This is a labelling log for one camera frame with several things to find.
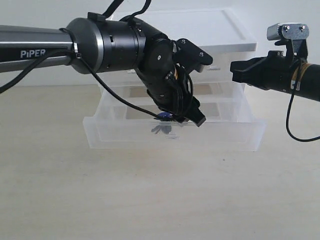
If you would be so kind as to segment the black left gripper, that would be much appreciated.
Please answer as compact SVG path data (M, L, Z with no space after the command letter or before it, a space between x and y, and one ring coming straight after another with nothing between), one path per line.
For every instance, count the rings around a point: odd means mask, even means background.
M145 65L144 85L155 104L179 118L179 123L191 121L200 127L206 121L200 102L194 97L191 77L179 64Z

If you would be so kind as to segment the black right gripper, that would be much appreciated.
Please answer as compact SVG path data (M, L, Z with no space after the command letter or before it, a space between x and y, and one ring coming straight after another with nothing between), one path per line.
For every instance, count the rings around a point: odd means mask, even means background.
M295 55L270 50L267 56L230 63L232 81L267 91L291 92L292 76L298 67Z

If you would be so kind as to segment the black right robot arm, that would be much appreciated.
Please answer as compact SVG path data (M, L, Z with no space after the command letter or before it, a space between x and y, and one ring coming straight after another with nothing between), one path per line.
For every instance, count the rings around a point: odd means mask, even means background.
M265 57L255 57L230 64L232 81L258 89L291 94L298 80L295 95L309 100L320 100L320 66L299 61L289 63L282 51L271 50Z

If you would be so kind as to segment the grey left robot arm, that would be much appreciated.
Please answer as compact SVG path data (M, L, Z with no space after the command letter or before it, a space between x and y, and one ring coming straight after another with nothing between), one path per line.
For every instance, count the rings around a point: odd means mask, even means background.
M206 121L194 97L190 73L201 72L212 57L187 39L170 39L139 18L119 21L76 18L65 28L49 29L2 25L0 27L0 70L18 72L0 90L5 92L37 68L71 66L91 74L116 99L100 74L133 70L156 106L167 116L162 121Z

